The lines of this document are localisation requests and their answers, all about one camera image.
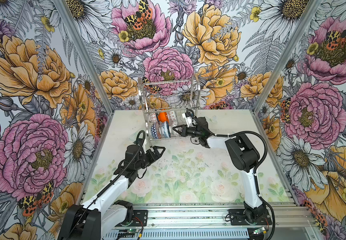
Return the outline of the grey dotted white bowl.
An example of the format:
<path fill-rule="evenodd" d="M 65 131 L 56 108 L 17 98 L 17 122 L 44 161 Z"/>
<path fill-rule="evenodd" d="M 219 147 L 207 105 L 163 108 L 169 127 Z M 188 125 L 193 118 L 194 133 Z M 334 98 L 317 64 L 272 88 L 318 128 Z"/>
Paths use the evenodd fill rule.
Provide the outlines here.
<path fill-rule="evenodd" d="M 171 132 L 171 136 L 172 138 L 177 138 L 180 137 L 180 134 L 178 134 L 173 127 L 170 127 L 170 132 Z"/>

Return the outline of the blue floral white bowl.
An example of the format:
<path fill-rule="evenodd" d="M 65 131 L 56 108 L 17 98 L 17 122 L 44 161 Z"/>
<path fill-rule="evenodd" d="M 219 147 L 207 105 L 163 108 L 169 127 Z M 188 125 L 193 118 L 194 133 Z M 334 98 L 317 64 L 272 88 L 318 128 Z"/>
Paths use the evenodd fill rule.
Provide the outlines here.
<path fill-rule="evenodd" d="M 170 127 L 168 122 L 161 123 L 160 133 L 163 139 L 171 138 Z"/>

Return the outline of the plain orange bowl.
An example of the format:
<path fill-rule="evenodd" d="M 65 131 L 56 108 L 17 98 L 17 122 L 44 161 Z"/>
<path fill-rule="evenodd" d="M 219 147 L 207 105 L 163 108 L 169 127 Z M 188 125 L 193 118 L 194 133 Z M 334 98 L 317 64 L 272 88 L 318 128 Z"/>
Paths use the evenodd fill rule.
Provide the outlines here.
<path fill-rule="evenodd" d="M 167 112 L 158 113 L 158 120 L 161 123 L 169 123 L 169 115 Z"/>

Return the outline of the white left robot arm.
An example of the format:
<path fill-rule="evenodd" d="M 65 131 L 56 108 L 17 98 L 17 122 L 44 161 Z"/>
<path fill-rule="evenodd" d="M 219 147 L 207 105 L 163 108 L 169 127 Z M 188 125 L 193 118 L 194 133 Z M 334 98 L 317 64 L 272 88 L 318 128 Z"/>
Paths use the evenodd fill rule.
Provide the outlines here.
<path fill-rule="evenodd" d="M 133 219 L 133 204 L 117 198 L 139 177 L 138 171 L 147 169 L 159 160 L 165 147 L 153 146 L 144 151 L 143 146 L 127 147 L 110 182 L 96 195 L 81 205 L 72 205 L 64 216 L 59 240 L 100 240 L 121 223 Z"/>

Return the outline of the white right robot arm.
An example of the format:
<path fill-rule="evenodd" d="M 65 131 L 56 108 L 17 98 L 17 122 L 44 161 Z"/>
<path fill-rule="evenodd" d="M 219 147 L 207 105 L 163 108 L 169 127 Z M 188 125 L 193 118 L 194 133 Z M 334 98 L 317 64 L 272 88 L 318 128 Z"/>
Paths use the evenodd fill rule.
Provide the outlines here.
<path fill-rule="evenodd" d="M 218 135 L 211 132 L 204 117 L 185 115 L 186 124 L 173 127 L 182 137 L 197 138 L 200 145 L 207 149 L 227 151 L 234 167 L 241 172 L 245 191 L 243 219 L 250 225 L 256 224 L 261 217 L 268 215 L 269 206 L 263 200 L 259 182 L 258 167 L 268 154 L 264 138 L 253 131 L 241 131 L 231 135 Z"/>

